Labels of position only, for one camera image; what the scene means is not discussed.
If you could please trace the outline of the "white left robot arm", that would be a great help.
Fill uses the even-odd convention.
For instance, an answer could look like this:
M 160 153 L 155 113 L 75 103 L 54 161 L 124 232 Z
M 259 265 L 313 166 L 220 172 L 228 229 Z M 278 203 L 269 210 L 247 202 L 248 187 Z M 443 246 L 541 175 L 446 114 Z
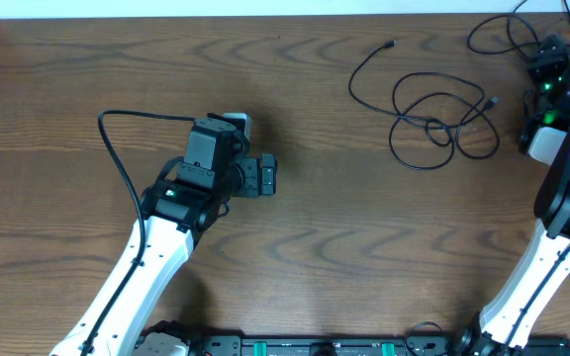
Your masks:
M 227 150 L 170 159 L 154 183 L 133 194 L 137 219 L 119 261 L 55 355 L 130 355 L 170 279 L 232 197 L 276 192 L 277 160 Z

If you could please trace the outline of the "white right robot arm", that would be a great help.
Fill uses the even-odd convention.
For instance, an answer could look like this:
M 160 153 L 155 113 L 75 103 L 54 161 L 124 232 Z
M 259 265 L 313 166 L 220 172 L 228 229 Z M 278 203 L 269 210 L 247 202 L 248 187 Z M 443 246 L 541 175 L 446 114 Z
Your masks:
M 535 198 L 529 244 L 506 284 L 455 343 L 456 355 L 522 355 L 533 325 L 570 274 L 570 53 L 560 37 L 540 42 L 527 73 L 533 109 L 519 148 L 548 165 Z

